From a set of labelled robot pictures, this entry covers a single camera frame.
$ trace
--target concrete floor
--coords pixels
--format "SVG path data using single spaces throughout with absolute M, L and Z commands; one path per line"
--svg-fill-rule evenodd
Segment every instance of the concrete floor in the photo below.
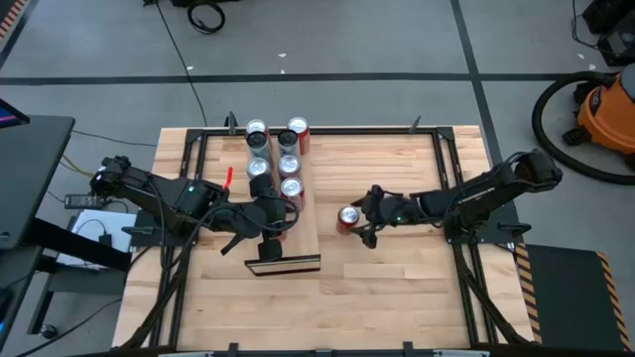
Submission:
M 192 66 L 190 74 L 209 76 L 201 77 L 195 88 L 210 126 L 222 125 L 229 110 L 241 124 L 259 117 L 271 125 L 284 124 L 292 115 L 303 115 L 313 125 L 410 124 L 422 115 L 423 125 L 481 125 L 487 129 L 495 160 L 537 146 L 530 115 L 549 83 L 531 74 L 611 70 L 599 53 L 572 40 L 571 4 L 570 0 L 243 0 L 222 4 L 227 24 L 216 36 L 194 31 L 185 11 L 170 2 L 162 1 L 162 9 L 187 65 Z M 587 4 L 588 0 L 577 1 L 578 11 Z M 141 0 L 31 0 L 30 6 L 32 16 L 4 63 L 0 61 L 3 99 L 26 113 L 72 116 L 78 130 L 128 141 L 155 143 L 162 127 L 202 125 L 190 86 L 175 83 L 176 76 L 185 73 L 156 7 L 143 8 Z M 465 33 L 459 32 L 457 20 L 459 25 L 464 21 Z M 578 27 L 582 38 L 592 40 L 583 22 Z M 287 81 L 280 75 L 282 70 L 357 74 L 349 78 L 353 80 L 317 76 Z M 363 73 L 376 72 L 389 75 L 385 80 L 377 75 L 365 78 L 376 80 L 362 80 Z M 400 73 L 432 74 L 405 80 Z M 528 74 L 524 76 L 528 80 L 485 76 L 481 82 L 481 77 L 469 73 Z M 234 74 L 251 76 L 223 76 Z M 2 85 L 11 78 L 12 85 Z M 29 84 L 29 78 L 44 82 L 59 78 L 58 83 L 66 84 L 20 85 Z M 140 83 L 126 84 L 131 81 Z M 572 111 L 566 93 L 547 108 L 547 127 L 554 137 L 570 124 Z M 66 153 L 87 171 L 113 155 L 126 155 L 135 166 L 149 169 L 154 156 L 152 148 L 74 135 Z M 594 163 L 610 157 L 594 149 L 573 153 Z M 623 171 L 615 161 L 607 165 Z M 625 223 L 635 188 L 563 170 L 565 179 L 556 190 L 516 200 L 521 221 L 534 226 L 525 240 L 604 252 L 627 326 L 635 328 L 635 282 L 629 280 L 635 267 L 630 259 L 635 240 L 632 225 Z M 88 185 L 83 177 L 60 168 L 50 190 L 63 196 L 85 192 Z M 38 212 L 58 225 L 65 225 L 72 214 L 49 196 Z M 44 341 L 23 334 L 43 281 L 44 275 L 34 279 L 2 356 Z M 46 322 L 64 330 L 114 298 L 59 295 Z M 36 355 L 107 349 L 117 308 L 109 307 Z

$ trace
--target wooden tabletop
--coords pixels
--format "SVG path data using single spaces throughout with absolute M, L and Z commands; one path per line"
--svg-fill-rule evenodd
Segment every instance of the wooden tabletop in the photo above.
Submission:
M 487 171 L 479 128 L 453 128 L 465 179 Z M 186 130 L 163 129 L 154 174 L 178 176 Z M 179 350 L 226 350 L 230 342 L 241 350 L 400 349 L 404 341 L 415 348 L 468 347 L 454 260 L 439 229 L 388 227 L 374 250 L 335 230 L 338 209 L 373 183 L 404 193 L 440 188 L 434 153 L 432 139 L 423 135 L 313 135 L 303 165 L 312 165 L 321 271 L 256 278 L 243 264 L 256 258 L 252 244 L 241 243 L 223 257 L 219 250 L 230 235 L 201 231 L 190 261 Z M 249 200 L 246 163 L 244 138 L 213 137 L 203 178 L 223 183 L 234 167 L 230 200 Z M 304 211 L 301 219 L 312 213 Z M 517 331 L 533 339 L 512 255 L 491 245 L 480 249 L 490 296 Z M 159 249 L 152 249 L 128 275 L 113 345 L 142 322 L 159 278 Z M 480 307 L 472 300 L 479 337 L 486 341 Z M 169 306 L 164 321 L 171 312 Z M 169 323 L 164 326 L 166 342 Z

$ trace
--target monitor screen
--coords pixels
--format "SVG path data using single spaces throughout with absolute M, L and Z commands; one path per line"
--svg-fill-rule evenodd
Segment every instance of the monitor screen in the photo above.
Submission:
M 21 113 L 9 103 L 0 99 L 0 128 L 29 124 L 29 117 Z

